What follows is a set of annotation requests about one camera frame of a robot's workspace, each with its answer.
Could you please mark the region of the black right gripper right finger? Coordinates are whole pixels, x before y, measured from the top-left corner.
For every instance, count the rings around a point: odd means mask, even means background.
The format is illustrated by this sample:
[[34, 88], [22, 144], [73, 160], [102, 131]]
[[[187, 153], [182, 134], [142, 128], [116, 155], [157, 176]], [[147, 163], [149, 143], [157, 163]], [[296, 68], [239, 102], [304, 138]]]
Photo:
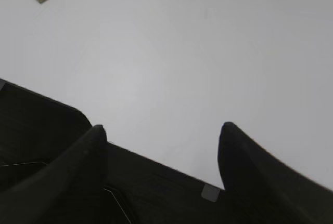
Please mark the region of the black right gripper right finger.
[[332, 223], [332, 190], [271, 155], [232, 122], [219, 136], [226, 193], [247, 223]]

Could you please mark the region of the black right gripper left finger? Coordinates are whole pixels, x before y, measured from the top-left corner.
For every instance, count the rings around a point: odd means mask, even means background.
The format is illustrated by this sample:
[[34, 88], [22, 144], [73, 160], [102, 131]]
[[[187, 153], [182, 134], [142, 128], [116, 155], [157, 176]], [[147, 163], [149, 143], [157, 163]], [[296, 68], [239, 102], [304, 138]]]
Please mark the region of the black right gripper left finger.
[[1, 223], [101, 223], [108, 173], [101, 125], [1, 129]]

